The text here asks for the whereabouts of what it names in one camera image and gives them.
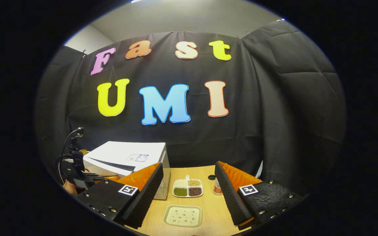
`small white plate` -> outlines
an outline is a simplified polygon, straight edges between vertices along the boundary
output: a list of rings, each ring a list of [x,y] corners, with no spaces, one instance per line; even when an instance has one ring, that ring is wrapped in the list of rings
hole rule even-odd
[[[197,206],[170,205],[163,219],[172,226],[197,227],[201,224],[202,209]]]
[[[201,185],[199,185],[199,186],[189,186],[189,180],[199,181],[201,183]],[[175,195],[174,194],[174,189],[175,188],[185,188],[186,189],[186,196],[177,196],[177,195]],[[201,194],[197,195],[197,196],[189,196],[189,188],[201,188]],[[204,194],[204,187],[202,186],[202,181],[200,181],[199,179],[189,178],[189,176],[186,176],[186,179],[177,179],[177,180],[174,181],[172,193],[173,193],[174,197],[199,197],[199,196],[202,196],[202,194]]]

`blue letter m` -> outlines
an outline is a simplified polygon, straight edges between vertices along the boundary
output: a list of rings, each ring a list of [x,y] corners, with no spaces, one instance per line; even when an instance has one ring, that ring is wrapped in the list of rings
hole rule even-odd
[[[139,93],[144,98],[144,119],[143,125],[153,125],[157,123],[154,118],[153,110],[156,112],[161,122],[165,122],[170,109],[172,109],[170,122],[182,123],[190,121],[190,116],[186,111],[186,91],[189,90],[187,85],[173,85],[167,94],[165,100],[154,86],[141,88]]]

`wooden table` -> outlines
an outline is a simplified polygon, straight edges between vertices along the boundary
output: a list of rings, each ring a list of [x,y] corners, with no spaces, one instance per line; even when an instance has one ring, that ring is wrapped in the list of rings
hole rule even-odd
[[[225,204],[224,196],[213,194],[215,181],[209,180],[208,176],[213,175],[214,170],[215,166],[171,168],[166,200],[153,200],[142,223],[142,227],[139,227],[136,231],[150,236],[229,236],[250,229],[251,227],[239,230],[234,226],[230,212]],[[204,188],[202,196],[186,198],[173,196],[174,181],[176,179],[185,179],[186,175],[202,181]],[[164,222],[163,217],[169,205],[200,207],[202,209],[201,225],[198,227],[180,227],[167,224]]]

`divided tray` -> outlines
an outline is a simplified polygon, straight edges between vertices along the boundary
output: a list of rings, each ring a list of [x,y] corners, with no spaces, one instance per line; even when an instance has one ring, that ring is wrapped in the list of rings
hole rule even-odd
[[[189,186],[191,182],[197,183],[198,185]],[[174,181],[173,195],[175,197],[199,197],[202,196],[202,194],[204,194],[204,188],[202,187],[202,182],[199,179],[189,178],[189,176],[186,176],[186,179],[177,179]]]
[[[197,227],[201,224],[202,210],[197,206],[170,205],[164,214],[164,222],[173,226]]]

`white box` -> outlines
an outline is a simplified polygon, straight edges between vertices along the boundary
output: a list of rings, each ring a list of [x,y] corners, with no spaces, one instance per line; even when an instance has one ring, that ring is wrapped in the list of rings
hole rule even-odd
[[[131,143],[109,141],[84,155],[84,167],[99,175],[118,175],[120,178],[133,171],[161,162],[164,177],[154,199],[167,197],[170,179],[165,143]]]

